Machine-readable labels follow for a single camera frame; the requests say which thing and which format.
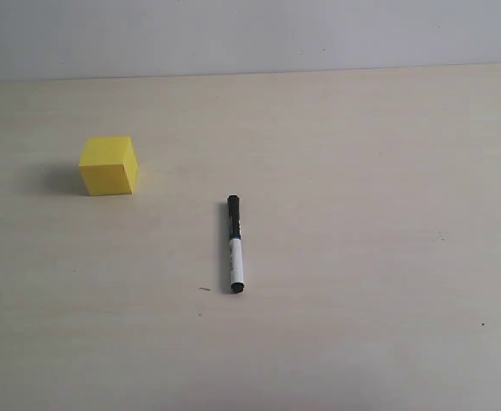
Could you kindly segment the black and white marker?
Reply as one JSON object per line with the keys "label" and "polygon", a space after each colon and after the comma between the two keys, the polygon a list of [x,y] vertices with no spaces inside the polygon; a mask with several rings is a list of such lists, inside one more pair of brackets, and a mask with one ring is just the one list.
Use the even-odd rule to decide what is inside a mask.
{"label": "black and white marker", "polygon": [[230,288],[233,294],[240,294],[245,288],[240,198],[230,195],[227,198],[230,246]]}

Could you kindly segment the yellow foam cube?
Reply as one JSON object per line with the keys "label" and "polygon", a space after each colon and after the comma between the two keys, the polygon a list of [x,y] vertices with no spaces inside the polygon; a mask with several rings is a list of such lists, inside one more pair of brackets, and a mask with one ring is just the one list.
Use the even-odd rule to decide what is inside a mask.
{"label": "yellow foam cube", "polygon": [[81,177],[91,196],[133,194],[138,169],[130,136],[88,139],[79,162]]}

